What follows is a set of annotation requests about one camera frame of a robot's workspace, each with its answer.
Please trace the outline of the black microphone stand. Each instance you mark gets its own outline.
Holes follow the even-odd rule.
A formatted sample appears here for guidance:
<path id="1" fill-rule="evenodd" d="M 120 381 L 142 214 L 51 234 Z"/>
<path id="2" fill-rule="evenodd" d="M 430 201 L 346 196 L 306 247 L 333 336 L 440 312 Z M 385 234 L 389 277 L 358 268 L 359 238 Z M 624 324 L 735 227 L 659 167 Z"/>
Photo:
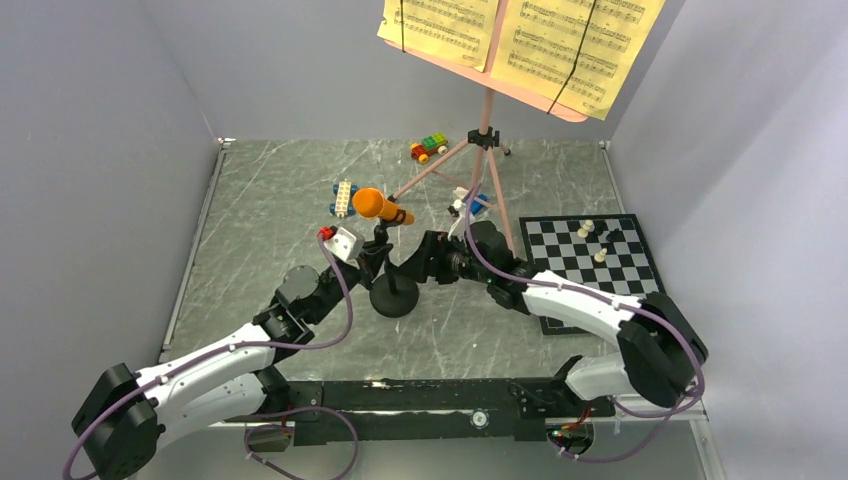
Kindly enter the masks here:
<path id="1" fill-rule="evenodd" d="M 401 275 L 390 260 L 393 245 L 389 242 L 388 229 L 393 226 L 396 223 L 380 220 L 374 228 L 374 239 L 368 248 L 375 265 L 369 300 L 380 315 L 401 318 L 416 307 L 419 289 L 412 279 Z"/>

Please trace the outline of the orange toy microphone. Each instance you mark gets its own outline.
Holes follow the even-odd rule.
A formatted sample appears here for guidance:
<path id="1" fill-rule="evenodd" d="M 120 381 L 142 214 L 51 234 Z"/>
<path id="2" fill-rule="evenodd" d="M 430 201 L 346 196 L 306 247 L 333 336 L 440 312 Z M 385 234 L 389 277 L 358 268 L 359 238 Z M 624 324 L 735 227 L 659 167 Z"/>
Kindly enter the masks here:
<path id="1" fill-rule="evenodd" d="M 415 222 L 415 216 L 410 211 L 401 208 L 373 187 L 359 189 L 352 197 L 352 204 L 354 210 L 366 219 L 377 218 L 398 225 L 411 225 Z"/>

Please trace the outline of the pink music stand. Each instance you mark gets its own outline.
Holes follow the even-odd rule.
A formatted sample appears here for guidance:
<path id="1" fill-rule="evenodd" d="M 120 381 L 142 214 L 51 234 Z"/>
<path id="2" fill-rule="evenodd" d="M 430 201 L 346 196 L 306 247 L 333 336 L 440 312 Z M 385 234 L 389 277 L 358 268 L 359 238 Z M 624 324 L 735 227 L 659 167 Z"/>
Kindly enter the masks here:
<path id="1" fill-rule="evenodd" d="M 495 95 L 505 95 L 519 102 L 527 104 L 531 107 L 534 107 L 547 115 L 557 117 L 567 122 L 582 122 L 590 118 L 563 106 L 556 106 L 551 113 L 546 112 L 541 109 L 542 102 L 544 101 L 544 98 L 541 95 L 535 94 L 524 88 L 516 87 L 506 82 L 499 81 L 491 76 L 491 70 L 494 63 L 494 56 L 498 48 L 498 41 L 501 33 L 501 28 L 504 22 L 506 9 L 509 2 L 510 1 L 499 1 L 499 9 L 495 20 L 495 26 L 492 34 L 487 62 L 484 69 L 481 71 L 457 65 L 452 62 L 437 58 L 435 56 L 418 52 L 416 50 L 406 50 L 393 42 L 388 42 L 384 40 L 387 44 L 397 48 L 405 54 L 409 54 L 419 59 L 425 60 L 432 65 L 441 67 L 463 78 L 471 80 L 481 85 L 484 89 L 484 101 L 479 126 L 473 128 L 469 132 L 466 139 L 460 141 L 457 146 L 448 150 L 439 159 L 429 162 L 428 166 L 423 170 L 422 173 L 418 174 L 407 184 L 405 184 L 399 190 L 393 193 L 393 198 L 400 198 L 409 189 L 416 186 L 428 175 L 435 173 L 436 169 L 443 163 L 445 163 L 447 160 L 453 158 L 468 147 L 474 147 L 476 149 L 476 158 L 472 170 L 471 181 L 472 183 L 478 183 L 484 173 L 490 174 L 494 182 L 496 198 L 498 201 L 497 204 L 495 204 L 494 208 L 499 212 L 503 226 L 505 228 L 509 228 L 511 224 L 503 198 L 502 186 L 496 165 L 495 152 L 497 150 L 500 150 L 503 154 L 508 154 L 510 151 L 505 145 L 501 144 L 499 132 L 496 128 L 493 127 L 491 122 Z"/>

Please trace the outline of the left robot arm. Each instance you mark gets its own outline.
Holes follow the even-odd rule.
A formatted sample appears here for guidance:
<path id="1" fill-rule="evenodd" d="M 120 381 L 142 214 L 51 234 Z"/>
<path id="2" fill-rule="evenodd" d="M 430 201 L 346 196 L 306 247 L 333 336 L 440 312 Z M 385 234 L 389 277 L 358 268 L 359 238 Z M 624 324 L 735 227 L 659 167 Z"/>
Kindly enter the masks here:
<path id="1" fill-rule="evenodd" d="M 312 326 L 339 303 L 353 311 L 351 291 L 373 281 L 391 250 L 370 241 L 349 264 L 320 241 L 328 268 L 296 267 L 269 305 L 251 321 L 204 348 L 133 371 L 119 363 L 99 376 L 75 414 L 77 437 L 62 470 L 72 478 L 78 454 L 90 461 L 91 478 L 126 479 L 174 441 L 216 422 L 257 415 L 272 420 L 289 406 L 290 387 L 276 366 L 301 352 L 341 343 L 348 319 L 335 338 L 315 342 Z"/>

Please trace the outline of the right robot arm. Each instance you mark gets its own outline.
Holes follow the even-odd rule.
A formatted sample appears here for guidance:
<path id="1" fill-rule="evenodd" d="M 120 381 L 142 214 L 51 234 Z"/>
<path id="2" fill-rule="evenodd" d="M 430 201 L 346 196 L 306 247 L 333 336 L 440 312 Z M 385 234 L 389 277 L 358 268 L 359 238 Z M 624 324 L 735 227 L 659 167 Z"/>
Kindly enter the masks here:
<path id="1" fill-rule="evenodd" d="M 561 320 L 615 346 L 611 354 L 575 356 L 560 368 L 551 398 L 564 415 L 623 394 L 676 414 L 703 393 L 708 349 L 668 295 L 618 295 L 540 270 L 515 256 L 490 221 L 460 236 L 426 231 L 399 270 L 417 283 L 480 282 L 507 310 Z"/>

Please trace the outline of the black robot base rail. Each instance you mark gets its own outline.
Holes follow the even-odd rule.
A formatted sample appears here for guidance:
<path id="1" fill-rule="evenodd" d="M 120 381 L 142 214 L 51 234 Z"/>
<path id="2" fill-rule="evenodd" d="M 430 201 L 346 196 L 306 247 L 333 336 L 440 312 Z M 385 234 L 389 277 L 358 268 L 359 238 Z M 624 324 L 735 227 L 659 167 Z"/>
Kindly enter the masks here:
<path id="1" fill-rule="evenodd" d="M 615 414 L 606 399 L 583 401 L 546 377 L 293 381 L 287 403 L 242 422 L 286 420 L 296 446 L 346 441 L 510 437 L 543 441 L 550 429 Z"/>

